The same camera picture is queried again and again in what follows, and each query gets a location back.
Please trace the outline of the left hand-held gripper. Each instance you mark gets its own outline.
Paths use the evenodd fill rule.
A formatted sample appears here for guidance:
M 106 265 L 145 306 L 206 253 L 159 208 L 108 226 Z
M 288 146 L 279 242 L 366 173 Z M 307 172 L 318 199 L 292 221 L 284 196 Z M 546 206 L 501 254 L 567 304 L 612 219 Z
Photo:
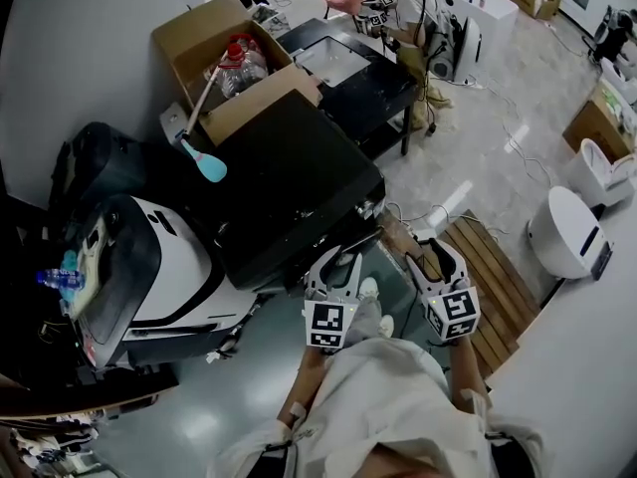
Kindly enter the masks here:
M 305 299 L 302 315 L 305 318 L 306 345 L 333 355 L 344 347 L 346 334 L 356 314 L 359 301 L 356 298 L 362 267 L 362 254 L 357 253 L 349 263 L 345 282 L 340 286 L 340 296 L 328 293 L 322 270 L 341 253 L 337 245 L 323 253 L 305 275 Z

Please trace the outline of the person's grey trousers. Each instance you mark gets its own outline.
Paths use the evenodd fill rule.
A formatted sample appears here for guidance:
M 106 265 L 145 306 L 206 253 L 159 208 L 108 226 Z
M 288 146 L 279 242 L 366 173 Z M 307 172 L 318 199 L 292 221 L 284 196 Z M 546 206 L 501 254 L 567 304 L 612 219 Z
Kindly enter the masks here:
M 381 337 L 381 320 L 382 311 L 377 296 L 362 297 L 345 335 L 343 348 L 347 349 L 365 340 Z

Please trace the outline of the person's left forearm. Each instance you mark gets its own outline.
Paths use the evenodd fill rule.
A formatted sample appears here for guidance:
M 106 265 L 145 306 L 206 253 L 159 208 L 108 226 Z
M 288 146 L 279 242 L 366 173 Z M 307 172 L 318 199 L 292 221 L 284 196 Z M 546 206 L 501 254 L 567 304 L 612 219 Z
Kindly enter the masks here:
M 306 347 L 297 376 L 277 419 L 287 427 L 293 428 L 300 418 L 299 405 L 308 412 L 326 375 L 327 356 L 319 348 Z

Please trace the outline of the white round toilet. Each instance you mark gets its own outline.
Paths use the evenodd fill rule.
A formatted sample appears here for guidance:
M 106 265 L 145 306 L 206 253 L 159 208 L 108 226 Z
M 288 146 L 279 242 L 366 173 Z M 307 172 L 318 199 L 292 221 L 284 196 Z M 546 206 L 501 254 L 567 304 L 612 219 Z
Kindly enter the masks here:
M 527 234 L 537 259 L 556 278 L 597 281 L 613 254 L 593 212 L 563 186 L 548 191 L 527 224 Z

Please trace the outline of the black washing machine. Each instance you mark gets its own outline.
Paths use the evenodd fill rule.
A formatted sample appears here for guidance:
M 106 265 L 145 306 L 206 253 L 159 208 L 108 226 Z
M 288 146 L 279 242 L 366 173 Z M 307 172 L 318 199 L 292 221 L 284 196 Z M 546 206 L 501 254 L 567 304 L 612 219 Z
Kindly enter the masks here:
M 321 110 L 293 90 L 216 149 L 228 171 L 201 194 L 216 255 L 238 290 L 291 285 L 327 249 L 374 227 L 379 169 Z

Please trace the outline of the black table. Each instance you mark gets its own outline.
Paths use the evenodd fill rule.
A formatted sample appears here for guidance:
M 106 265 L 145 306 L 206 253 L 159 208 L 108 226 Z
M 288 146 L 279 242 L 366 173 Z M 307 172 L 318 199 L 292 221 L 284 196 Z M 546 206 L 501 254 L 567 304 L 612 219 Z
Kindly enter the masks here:
M 357 34 L 349 34 L 324 20 L 312 18 L 278 39 L 295 60 L 324 41 L 344 47 L 367 65 L 333 87 L 321 82 L 318 107 L 370 159 L 377 159 L 397 144 L 405 155 L 412 133 L 411 111 L 418 93 L 415 79 L 361 42 Z

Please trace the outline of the large cardboard box with items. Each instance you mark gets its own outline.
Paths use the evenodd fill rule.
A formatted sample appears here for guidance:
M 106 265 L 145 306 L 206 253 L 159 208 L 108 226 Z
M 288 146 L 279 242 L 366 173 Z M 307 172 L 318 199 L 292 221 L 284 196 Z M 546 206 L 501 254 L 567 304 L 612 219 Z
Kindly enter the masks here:
M 612 88 L 599 82 L 562 136 L 574 151 L 578 151 L 583 140 L 589 138 L 614 162 L 634 150 L 635 133 L 629 130 L 626 117 Z

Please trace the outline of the open brown cardboard box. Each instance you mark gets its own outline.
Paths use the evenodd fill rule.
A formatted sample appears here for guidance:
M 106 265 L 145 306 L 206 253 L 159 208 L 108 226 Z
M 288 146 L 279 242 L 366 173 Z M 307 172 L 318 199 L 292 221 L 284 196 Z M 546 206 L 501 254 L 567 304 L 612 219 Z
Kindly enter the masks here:
M 159 26 L 152 38 L 168 61 L 186 101 L 195 107 L 206 80 L 235 35 L 252 36 L 267 61 L 269 76 L 243 93 L 224 99 L 214 85 L 198 122 L 219 145 L 242 125 L 292 90 L 317 105 L 320 92 L 307 72 L 295 65 L 283 46 L 253 21 L 239 0 L 212 0 Z

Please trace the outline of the black bag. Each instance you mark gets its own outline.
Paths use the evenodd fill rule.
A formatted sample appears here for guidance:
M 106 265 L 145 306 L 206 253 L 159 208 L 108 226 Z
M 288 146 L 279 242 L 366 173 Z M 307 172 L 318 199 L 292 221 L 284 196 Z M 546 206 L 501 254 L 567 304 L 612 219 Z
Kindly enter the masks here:
M 104 122 L 93 121 L 63 143 L 52 174 L 49 208 L 93 208 L 114 194 L 143 186 L 141 143 Z

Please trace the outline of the white and grey washer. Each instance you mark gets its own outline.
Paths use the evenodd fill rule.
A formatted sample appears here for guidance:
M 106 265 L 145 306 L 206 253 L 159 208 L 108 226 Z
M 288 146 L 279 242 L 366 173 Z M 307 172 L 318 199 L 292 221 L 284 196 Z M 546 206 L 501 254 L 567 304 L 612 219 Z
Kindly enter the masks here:
M 258 298 L 232 285 L 190 215 L 127 194 L 102 201 L 69 245 L 86 278 L 69 317 L 99 371 L 205 355 Z

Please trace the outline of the person's right forearm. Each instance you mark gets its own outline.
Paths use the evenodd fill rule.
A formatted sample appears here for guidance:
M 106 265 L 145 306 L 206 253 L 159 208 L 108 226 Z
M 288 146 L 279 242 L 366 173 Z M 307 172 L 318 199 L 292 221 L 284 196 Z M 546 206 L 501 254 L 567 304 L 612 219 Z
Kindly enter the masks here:
M 463 336 L 453 340 L 449 355 L 453 404 L 462 411 L 474 413 L 472 399 L 464 393 L 465 390 L 470 390 L 482 398 L 486 408 L 491 408 L 492 403 L 470 338 Z

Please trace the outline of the clear water bottle blue label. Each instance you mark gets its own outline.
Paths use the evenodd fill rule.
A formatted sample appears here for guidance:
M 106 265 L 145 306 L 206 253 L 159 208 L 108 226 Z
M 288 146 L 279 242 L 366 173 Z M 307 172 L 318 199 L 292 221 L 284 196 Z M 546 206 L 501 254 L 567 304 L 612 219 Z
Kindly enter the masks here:
M 52 289 L 81 290 L 86 283 L 85 276 L 80 271 L 64 269 L 46 269 L 36 273 L 36 281 L 40 285 Z

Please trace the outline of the grey metal box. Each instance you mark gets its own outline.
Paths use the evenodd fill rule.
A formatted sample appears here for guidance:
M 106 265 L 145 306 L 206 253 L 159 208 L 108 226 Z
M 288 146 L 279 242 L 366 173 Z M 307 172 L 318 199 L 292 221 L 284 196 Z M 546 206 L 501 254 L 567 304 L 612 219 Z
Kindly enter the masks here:
M 188 121 L 189 115 L 179 102 L 173 102 L 168 109 L 159 116 L 160 125 L 171 146 L 176 148 L 180 147 Z

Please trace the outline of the wooden slat platform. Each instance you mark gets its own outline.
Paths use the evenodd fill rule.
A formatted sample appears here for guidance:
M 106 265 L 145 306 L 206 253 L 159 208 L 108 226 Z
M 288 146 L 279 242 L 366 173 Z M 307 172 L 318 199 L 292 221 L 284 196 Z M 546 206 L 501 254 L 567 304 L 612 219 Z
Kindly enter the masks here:
M 465 259 L 482 316 L 471 335 L 482 377 L 489 377 L 519 348 L 518 339 L 539 305 L 513 264 L 477 216 L 466 211 L 441 234 Z

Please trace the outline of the cluttered shelf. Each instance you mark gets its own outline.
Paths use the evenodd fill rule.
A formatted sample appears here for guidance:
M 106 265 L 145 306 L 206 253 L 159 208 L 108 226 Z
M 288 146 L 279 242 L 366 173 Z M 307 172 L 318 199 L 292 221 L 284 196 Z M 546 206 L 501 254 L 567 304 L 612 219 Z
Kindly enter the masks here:
M 1 419 L 18 458 L 37 478 L 75 478 L 101 465 L 91 444 L 100 433 L 84 413 L 49 418 Z

